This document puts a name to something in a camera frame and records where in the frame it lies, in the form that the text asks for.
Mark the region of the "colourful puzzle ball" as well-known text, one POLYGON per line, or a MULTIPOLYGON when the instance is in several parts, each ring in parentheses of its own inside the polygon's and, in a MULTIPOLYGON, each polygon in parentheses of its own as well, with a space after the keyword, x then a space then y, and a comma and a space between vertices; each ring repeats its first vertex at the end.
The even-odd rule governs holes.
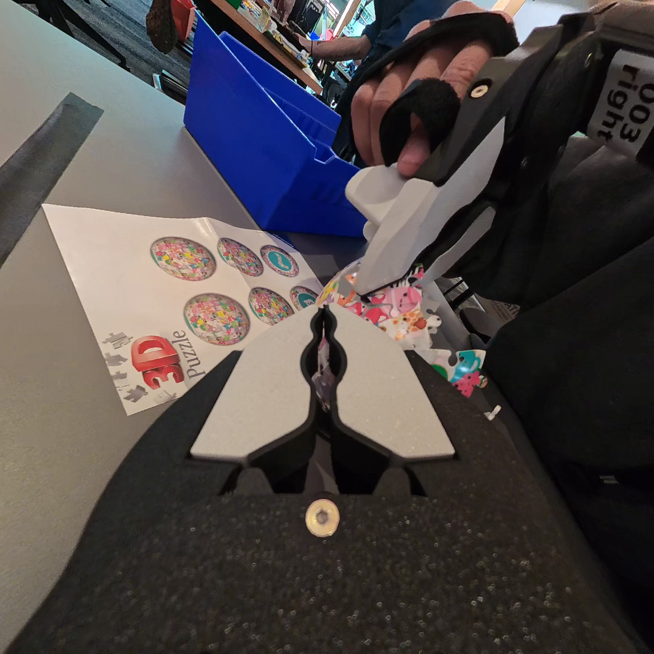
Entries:
POLYGON ((416 352, 448 383, 469 398, 488 381, 482 372, 485 351, 479 348, 452 351, 434 345, 442 320, 439 302, 426 292, 424 270, 416 265, 399 281, 364 296, 355 281, 362 258, 338 272, 316 299, 318 307, 334 304, 383 331, 405 351, 416 352))

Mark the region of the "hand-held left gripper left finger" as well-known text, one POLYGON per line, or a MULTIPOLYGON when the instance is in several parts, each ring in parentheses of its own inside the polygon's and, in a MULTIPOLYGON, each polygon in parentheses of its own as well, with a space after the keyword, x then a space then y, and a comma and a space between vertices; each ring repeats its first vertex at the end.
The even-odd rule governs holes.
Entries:
POLYGON ((318 409, 309 360, 322 329, 321 310, 310 306, 247 345, 190 448, 191 458, 260 469, 272 486, 306 470, 318 409))

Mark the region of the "wooden top table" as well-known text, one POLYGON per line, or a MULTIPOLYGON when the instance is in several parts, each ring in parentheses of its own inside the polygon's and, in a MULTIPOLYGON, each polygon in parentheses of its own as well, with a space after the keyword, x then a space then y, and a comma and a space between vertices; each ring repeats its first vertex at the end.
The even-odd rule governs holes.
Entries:
POLYGON ((218 34, 223 31, 228 32, 299 86, 317 96, 323 93, 323 87, 315 79, 310 69, 301 65, 297 60, 293 60, 275 39, 262 33, 256 24, 252 23, 228 1, 211 1, 211 3, 222 15, 218 21, 218 34))

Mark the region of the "puzzle instruction sheet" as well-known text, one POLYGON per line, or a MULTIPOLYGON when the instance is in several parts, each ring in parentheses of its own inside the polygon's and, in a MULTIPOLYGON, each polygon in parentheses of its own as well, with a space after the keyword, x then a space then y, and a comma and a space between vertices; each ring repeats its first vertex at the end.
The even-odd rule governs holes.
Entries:
POLYGON ((213 218, 45 205, 127 415, 182 397, 322 284, 270 233, 213 218))

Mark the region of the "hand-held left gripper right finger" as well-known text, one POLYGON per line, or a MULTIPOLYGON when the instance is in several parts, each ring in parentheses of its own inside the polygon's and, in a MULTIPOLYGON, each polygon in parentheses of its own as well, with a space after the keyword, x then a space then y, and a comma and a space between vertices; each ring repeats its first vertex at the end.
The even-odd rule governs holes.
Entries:
POLYGON ((331 304, 325 339, 331 461, 342 493, 373 493, 383 474, 455 457, 425 384, 438 374, 378 327, 331 304))

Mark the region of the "person's right hand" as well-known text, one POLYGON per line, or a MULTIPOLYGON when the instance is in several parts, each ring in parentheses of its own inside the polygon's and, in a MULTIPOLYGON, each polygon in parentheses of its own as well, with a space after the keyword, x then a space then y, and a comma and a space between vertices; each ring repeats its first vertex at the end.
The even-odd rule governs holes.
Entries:
MULTIPOLYGON (((471 1, 457 1, 444 18, 462 14, 486 12, 471 1)), ((380 125, 390 106, 416 80, 438 79, 449 85, 459 100, 471 81, 493 56, 485 41, 471 37, 449 37, 423 53, 414 53, 399 63, 389 65, 360 86, 351 104, 351 128, 357 154, 364 166, 383 165, 380 147, 380 125)), ((429 132, 422 119, 410 115, 411 131, 401 150, 397 169, 400 175, 413 176, 433 151, 429 132)))

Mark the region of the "blue plastic bin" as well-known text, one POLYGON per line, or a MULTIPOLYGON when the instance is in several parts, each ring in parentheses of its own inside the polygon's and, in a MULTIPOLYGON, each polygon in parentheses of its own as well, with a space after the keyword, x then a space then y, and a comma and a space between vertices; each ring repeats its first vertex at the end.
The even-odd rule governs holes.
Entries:
POLYGON ((340 116, 198 16, 184 126, 260 228, 361 238, 358 172, 331 149, 340 116))

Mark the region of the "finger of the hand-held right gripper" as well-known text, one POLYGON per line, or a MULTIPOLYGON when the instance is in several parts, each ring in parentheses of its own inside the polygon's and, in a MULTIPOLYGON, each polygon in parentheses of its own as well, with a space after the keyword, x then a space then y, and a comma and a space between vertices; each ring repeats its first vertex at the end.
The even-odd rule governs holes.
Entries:
POLYGON ((454 214, 477 199, 500 155, 504 124, 502 118, 441 186, 403 178, 396 164, 364 168, 354 175, 354 206, 367 220, 368 241, 355 277, 357 294, 401 279, 454 214))
POLYGON ((418 257, 423 284, 448 272, 490 230, 495 215, 495 205, 468 205, 450 218, 436 241, 418 257))

